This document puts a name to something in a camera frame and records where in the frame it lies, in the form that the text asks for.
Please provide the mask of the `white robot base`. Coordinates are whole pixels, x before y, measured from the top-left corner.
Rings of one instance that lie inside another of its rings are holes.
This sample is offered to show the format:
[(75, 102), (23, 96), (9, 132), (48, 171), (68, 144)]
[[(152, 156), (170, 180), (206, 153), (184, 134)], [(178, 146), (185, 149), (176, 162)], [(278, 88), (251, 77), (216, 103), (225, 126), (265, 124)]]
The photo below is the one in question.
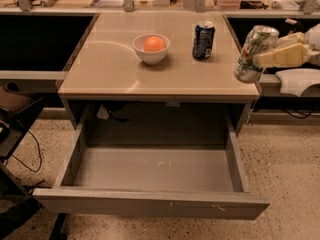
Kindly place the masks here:
[(278, 71), (280, 79), (280, 93), (301, 97), (309, 87), (320, 84), (320, 70), (298, 68)]

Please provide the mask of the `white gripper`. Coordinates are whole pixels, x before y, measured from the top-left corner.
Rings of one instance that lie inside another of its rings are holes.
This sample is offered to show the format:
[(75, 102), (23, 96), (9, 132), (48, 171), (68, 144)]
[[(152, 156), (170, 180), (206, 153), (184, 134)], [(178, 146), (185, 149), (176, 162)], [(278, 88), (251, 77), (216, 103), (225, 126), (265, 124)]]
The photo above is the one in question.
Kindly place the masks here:
[(267, 52), (253, 56), (253, 64), (260, 68), (299, 67), (308, 60), (313, 65), (320, 65), (320, 23), (310, 28), (305, 36), (295, 32), (281, 37), (276, 46)]

